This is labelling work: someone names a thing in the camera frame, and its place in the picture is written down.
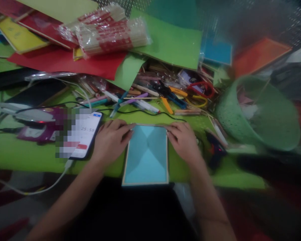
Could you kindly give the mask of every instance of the red button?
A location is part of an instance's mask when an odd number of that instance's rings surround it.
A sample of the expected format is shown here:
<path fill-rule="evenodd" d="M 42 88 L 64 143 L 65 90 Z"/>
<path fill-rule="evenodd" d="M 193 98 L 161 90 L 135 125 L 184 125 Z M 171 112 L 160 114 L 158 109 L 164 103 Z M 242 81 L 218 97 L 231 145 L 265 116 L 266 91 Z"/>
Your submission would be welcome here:
<path fill-rule="evenodd" d="M 77 149 L 87 149 L 87 145 L 78 144 Z"/>

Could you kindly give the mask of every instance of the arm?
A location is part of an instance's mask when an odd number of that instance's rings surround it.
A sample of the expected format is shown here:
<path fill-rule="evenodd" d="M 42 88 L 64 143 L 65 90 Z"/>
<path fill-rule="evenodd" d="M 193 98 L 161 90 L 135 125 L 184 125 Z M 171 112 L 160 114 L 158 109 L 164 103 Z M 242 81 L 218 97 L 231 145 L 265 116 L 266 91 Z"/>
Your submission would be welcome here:
<path fill-rule="evenodd" d="M 236 240 L 188 123 L 172 123 L 167 136 L 191 172 L 191 190 L 203 240 Z"/>
<path fill-rule="evenodd" d="M 88 204 L 104 170 L 124 151 L 135 124 L 123 120 L 108 121 L 96 136 L 94 154 L 68 189 L 31 230 L 26 241 L 62 240 L 71 221 Z"/>

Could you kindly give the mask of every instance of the red paper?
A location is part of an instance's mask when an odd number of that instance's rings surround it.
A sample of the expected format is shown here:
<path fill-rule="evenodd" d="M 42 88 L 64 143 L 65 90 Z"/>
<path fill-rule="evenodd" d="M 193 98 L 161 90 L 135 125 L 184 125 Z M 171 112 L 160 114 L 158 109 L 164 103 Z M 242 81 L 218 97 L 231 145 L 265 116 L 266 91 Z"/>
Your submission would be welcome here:
<path fill-rule="evenodd" d="M 45 72 L 85 73 L 115 80 L 117 68 L 126 54 L 127 52 L 116 52 L 74 61 L 72 51 L 50 45 L 23 55 L 14 53 L 8 61 Z"/>
<path fill-rule="evenodd" d="M 32 10 L 16 0 L 0 0 L 0 13 L 11 18 L 18 18 Z"/>
<path fill-rule="evenodd" d="M 235 56 L 235 78 L 252 74 L 291 50 L 290 46 L 264 38 Z"/>
<path fill-rule="evenodd" d="M 49 17 L 42 12 L 34 11 L 27 17 L 21 19 L 18 23 L 30 31 L 35 32 L 65 48 L 74 49 L 77 47 L 77 44 L 63 39 L 59 34 L 57 29 L 62 22 Z"/>

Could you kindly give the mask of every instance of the person's left hand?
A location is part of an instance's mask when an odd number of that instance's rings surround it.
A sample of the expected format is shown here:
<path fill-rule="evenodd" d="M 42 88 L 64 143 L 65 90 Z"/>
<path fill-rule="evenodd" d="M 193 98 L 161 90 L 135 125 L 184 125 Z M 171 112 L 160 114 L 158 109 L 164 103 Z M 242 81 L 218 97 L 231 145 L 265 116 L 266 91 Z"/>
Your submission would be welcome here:
<path fill-rule="evenodd" d="M 130 141 L 136 124 L 128 125 L 126 121 L 110 120 L 102 125 L 95 139 L 94 153 L 90 160 L 100 168 L 107 168 L 124 151 Z"/>

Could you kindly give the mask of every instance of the hand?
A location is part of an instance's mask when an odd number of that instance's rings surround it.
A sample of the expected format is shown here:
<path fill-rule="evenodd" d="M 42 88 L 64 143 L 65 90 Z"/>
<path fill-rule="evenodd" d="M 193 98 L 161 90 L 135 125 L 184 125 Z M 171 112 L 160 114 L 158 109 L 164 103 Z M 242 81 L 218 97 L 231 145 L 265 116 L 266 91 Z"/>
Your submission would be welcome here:
<path fill-rule="evenodd" d="M 102 125 L 95 139 L 94 154 L 90 162 L 107 168 L 124 151 L 130 141 L 136 124 L 128 125 L 126 121 L 110 120 Z"/>
<path fill-rule="evenodd" d="M 177 154 L 189 165 L 203 161 L 196 136 L 188 123 L 173 122 L 167 129 L 167 137 Z"/>

